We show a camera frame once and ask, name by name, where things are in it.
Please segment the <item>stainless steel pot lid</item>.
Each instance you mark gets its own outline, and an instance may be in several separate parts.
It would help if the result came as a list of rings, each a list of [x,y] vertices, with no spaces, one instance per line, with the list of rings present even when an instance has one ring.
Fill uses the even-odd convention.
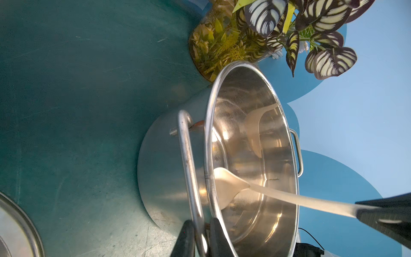
[[[1,193],[1,256],[46,256],[41,237],[31,219],[3,193]]]

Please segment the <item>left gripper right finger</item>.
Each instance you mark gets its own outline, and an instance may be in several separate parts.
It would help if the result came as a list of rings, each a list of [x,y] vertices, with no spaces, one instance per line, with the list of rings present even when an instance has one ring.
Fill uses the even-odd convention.
[[[218,218],[210,220],[209,243],[212,257],[234,257]]]

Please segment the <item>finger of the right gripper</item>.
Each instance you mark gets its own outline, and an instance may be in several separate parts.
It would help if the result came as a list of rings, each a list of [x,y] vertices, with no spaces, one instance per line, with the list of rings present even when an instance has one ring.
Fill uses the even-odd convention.
[[[401,245],[411,248],[411,194],[359,201],[357,205],[373,209],[361,209],[357,219],[367,226],[392,238]]]

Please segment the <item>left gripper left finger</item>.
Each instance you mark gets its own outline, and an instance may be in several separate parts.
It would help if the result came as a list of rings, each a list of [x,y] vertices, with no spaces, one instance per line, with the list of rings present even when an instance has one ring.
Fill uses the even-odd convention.
[[[192,220],[184,222],[170,257],[195,256],[195,229]]]

